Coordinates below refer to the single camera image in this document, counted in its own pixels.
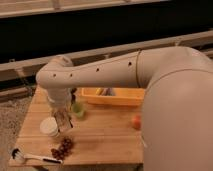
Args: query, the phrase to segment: green cup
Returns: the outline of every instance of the green cup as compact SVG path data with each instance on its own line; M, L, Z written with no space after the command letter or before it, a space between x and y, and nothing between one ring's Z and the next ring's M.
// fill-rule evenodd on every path
M84 116L84 106L83 103L74 102L71 106L72 112L77 118L82 118Z

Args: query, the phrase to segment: handle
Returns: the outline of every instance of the handle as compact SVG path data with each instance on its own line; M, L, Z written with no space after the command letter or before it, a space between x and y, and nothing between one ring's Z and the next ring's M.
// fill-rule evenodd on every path
M46 156L38 156L38 155L33 155L33 154L25 154L24 157L27 158L27 159L37 159L37 160L42 160L42 161L51 162L51 163L60 163L60 164L63 163L62 160L57 160L55 158L46 157Z

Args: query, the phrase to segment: orange tray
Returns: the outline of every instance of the orange tray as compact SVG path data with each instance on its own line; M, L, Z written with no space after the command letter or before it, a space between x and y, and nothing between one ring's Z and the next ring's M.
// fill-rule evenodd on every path
M95 92L98 88L82 88L82 96L91 104L139 106L144 98L144 89L113 88L115 96L100 96Z

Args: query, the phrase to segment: white container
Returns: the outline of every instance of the white container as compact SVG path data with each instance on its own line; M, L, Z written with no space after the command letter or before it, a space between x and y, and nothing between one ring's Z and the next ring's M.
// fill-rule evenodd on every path
M40 131L50 137L57 137L59 135L58 125L54 117L44 119L40 124Z

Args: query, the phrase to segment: grapes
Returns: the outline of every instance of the grapes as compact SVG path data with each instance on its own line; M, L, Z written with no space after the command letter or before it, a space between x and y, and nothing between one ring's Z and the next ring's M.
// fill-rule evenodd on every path
M58 149L51 149L52 156L57 160L64 160L70 154L73 142L70 138L64 137Z

